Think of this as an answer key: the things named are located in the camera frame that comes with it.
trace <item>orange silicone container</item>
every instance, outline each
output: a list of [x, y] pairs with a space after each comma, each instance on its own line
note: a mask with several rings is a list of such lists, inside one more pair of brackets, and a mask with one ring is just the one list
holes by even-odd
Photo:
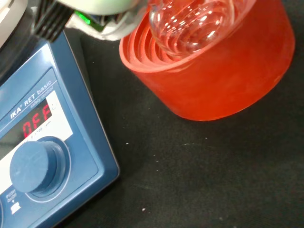
[[289, 68], [295, 37], [281, 0], [243, 4], [222, 38], [178, 60], [153, 40], [148, 15], [120, 43], [122, 62], [176, 115], [215, 120], [266, 95]]

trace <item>white plastic part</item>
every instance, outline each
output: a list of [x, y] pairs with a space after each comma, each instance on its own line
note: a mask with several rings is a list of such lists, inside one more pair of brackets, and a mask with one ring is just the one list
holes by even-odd
[[133, 8], [140, 0], [57, 0], [62, 4], [83, 13], [112, 15]]
[[66, 24], [67, 28], [74, 28], [100, 40], [116, 41], [129, 35], [141, 22], [147, 11], [148, 0], [142, 0], [135, 7], [127, 11], [119, 23], [110, 22], [102, 32], [98, 32], [87, 25], [77, 15], [73, 15]]
[[28, 0], [0, 0], [0, 47], [18, 25], [27, 4]]

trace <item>clear glass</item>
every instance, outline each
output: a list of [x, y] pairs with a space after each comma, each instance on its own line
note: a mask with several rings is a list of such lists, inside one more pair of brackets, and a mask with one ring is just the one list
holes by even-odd
[[151, 0], [150, 26], [158, 45], [184, 58], [218, 39], [235, 18], [233, 0]]

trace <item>control panel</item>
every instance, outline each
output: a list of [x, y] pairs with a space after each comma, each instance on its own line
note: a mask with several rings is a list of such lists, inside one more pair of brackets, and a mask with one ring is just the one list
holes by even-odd
[[0, 228], [53, 227], [119, 169], [65, 34], [0, 87]]

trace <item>digital display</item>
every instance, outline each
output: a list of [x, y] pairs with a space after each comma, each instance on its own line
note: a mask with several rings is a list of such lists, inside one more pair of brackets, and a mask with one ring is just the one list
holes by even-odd
[[52, 116], [44, 99], [0, 139], [0, 160]]

